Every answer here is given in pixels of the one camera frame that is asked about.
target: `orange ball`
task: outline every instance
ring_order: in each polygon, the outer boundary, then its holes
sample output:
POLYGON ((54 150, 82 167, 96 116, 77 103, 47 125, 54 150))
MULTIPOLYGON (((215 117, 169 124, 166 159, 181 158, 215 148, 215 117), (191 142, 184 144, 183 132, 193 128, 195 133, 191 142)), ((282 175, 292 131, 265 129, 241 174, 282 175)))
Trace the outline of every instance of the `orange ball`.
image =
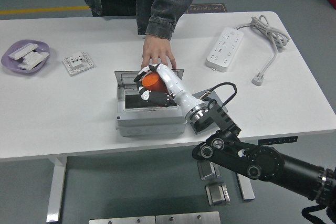
POLYGON ((168 93, 167 87, 158 73, 150 73, 142 79, 141 83, 148 90, 168 93))

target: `robotic arm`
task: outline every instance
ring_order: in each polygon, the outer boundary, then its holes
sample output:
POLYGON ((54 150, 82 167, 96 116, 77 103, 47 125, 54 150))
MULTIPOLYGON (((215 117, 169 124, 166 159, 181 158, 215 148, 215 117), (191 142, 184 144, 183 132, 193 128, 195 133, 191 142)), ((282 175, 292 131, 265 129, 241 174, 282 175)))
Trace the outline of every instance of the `robotic arm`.
POLYGON ((318 205, 305 208, 302 215, 312 223, 321 224, 324 223, 322 220, 309 213, 327 208, 328 217, 336 223, 336 169, 332 171, 309 164, 279 153, 272 147, 241 142, 238 138, 241 129, 222 107, 217 103, 212 103, 212 107, 205 105, 203 100, 210 91, 199 99, 193 97, 174 72, 163 64, 149 65, 134 80, 138 83, 142 99, 150 100, 151 91, 140 83, 140 79, 150 72, 160 75, 169 91, 169 94, 161 95, 180 105, 183 115, 194 123, 198 132, 212 123, 220 128, 193 149, 192 155, 195 159, 209 160, 250 179, 272 182, 309 200, 315 200, 318 205))

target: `white power cord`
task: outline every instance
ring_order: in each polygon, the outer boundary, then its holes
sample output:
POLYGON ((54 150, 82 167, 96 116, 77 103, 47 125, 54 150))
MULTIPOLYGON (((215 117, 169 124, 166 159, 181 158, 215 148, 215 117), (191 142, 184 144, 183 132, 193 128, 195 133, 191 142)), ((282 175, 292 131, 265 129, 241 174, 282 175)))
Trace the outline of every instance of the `white power cord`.
POLYGON ((262 34, 264 34, 271 41, 273 49, 275 51, 274 56, 266 64, 263 70, 257 73, 252 79, 252 83, 254 85, 260 86, 262 84, 262 81, 264 80, 265 71, 273 63, 276 56, 278 55, 279 52, 278 48, 282 50, 284 46, 287 45, 287 43, 289 42, 289 36, 286 35, 283 31, 269 26, 267 18, 264 15, 261 15, 259 18, 252 17, 252 21, 250 23, 239 25, 235 29, 238 30, 245 27, 256 29, 260 31, 262 34))

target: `yellow floor line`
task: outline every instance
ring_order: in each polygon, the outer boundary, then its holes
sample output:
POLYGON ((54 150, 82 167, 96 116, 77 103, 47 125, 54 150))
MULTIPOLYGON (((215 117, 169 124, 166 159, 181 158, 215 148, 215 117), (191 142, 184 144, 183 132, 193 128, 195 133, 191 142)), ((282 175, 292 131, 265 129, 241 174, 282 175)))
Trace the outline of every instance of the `yellow floor line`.
POLYGON ((20 14, 20 13, 42 13, 42 12, 64 12, 66 10, 89 10, 88 6, 71 6, 71 7, 55 7, 55 8, 39 8, 39 9, 21 9, 21 10, 0 10, 3 14, 20 14))

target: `power strip socket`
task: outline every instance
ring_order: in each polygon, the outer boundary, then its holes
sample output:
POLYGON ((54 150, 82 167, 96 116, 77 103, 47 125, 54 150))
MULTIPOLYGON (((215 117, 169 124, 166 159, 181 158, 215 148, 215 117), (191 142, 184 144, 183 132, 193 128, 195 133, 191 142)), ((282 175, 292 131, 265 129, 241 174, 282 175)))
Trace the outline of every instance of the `power strip socket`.
POLYGON ((205 64, 213 70, 226 72, 244 33, 236 29, 225 27, 214 48, 206 58, 205 64))

